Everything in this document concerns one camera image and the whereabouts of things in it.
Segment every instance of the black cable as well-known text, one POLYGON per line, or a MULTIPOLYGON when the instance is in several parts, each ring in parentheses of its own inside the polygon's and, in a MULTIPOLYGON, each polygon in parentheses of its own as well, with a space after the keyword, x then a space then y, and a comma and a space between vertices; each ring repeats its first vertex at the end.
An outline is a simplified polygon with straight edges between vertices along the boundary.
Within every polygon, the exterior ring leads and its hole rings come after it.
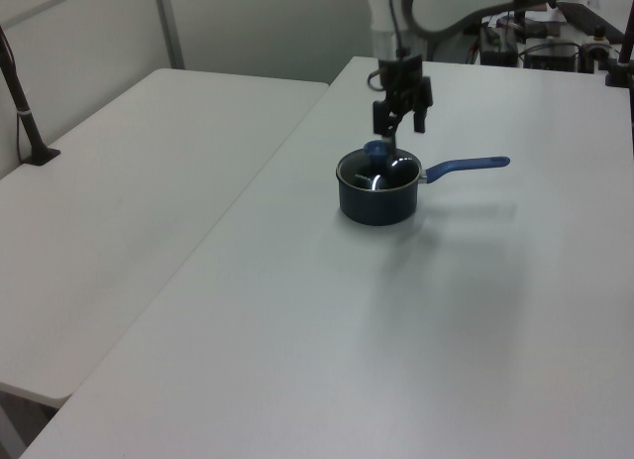
POLYGON ((9 53, 9 56, 11 57, 11 65, 15 67, 16 59, 13 57, 13 51, 11 50, 11 45, 9 45, 9 42, 7 41, 7 37, 5 36, 4 32, 0 31, 0 35, 2 35, 2 45, 7 49, 7 52, 9 53))
POLYGON ((20 153, 20 115, 16 114, 16 150, 18 152, 18 160, 20 165, 23 163, 22 154, 20 153))
POLYGON ((572 43, 572 42, 569 42, 569 43, 552 42, 552 43, 544 43, 543 45, 533 46, 532 48, 529 48, 528 50, 522 51, 517 56, 518 57, 522 57, 524 55, 528 55, 529 53, 533 53, 534 51, 543 50, 545 48, 553 48, 555 46, 575 46, 578 50, 581 48, 581 46, 578 45, 577 43, 572 43))
POLYGON ((396 55, 398 61, 403 62, 403 40, 400 38, 400 30, 398 28, 398 21, 396 20, 396 12, 394 11, 394 0, 389 0, 389 14, 392 17, 392 23, 394 24, 394 33, 396 33, 396 55))
POLYGON ((400 77, 401 74, 403 72, 403 40, 401 39, 400 36, 400 29, 398 28, 398 21, 396 19, 396 12, 394 11, 394 0, 388 0, 388 4, 389 4, 389 14, 392 18, 392 23, 394 25, 394 33, 396 34, 396 56, 398 57, 398 74, 396 75, 396 78, 394 79, 394 81, 392 82, 392 84, 385 88, 385 87, 376 87, 374 85, 372 85, 371 81, 377 77, 378 75, 380 75, 380 71, 375 70, 373 72, 370 73, 370 75, 368 75, 368 79, 366 80, 366 83, 368 84, 368 87, 373 90, 374 92, 384 92, 384 90, 391 90, 394 87, 396 87, 396 85, 400 82, 400 77))
POLYGON ((368 79, 366 79, 366 84, 368 85, 368 87, 370 89, 372 89, 374 92, 383 92, 385 89, 383 89, 382 87, 376 87, 374 85, 372 85, 372 80, 377 77, 380 74, 380 69, 377 70, 373 70, 370 74, 368 74, 368 79))

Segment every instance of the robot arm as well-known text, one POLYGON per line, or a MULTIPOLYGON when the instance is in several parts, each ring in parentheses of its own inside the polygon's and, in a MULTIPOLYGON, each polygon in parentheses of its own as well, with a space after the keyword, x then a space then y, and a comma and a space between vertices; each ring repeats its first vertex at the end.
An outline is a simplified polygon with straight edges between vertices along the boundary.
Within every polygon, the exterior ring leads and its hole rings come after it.
POLYGON ((451 36, 487 15, 527 8, 557 0, 369 0, 371 32, 378 70, 368 84, 384 91, 373 105, 374 132, 395 150, 398 124, 414 113, 414 130, 425 132, 427 108, 432 105, 431 83, 423 76, 427 41, 451 36), (371 85, 379 77, 380 87, 371 85))

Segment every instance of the pot handle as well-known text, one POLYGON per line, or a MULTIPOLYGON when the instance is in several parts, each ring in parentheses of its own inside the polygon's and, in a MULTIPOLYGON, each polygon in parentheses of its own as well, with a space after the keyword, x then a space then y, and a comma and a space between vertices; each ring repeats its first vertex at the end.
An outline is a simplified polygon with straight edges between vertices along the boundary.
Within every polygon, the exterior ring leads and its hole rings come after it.
POLYGON ((424 183, 433 183, 442 175, 461 170, 500 169, 511 163, 508 157, 489 157, 487 159, 449 160, 425 170, 421 179, 424 183))

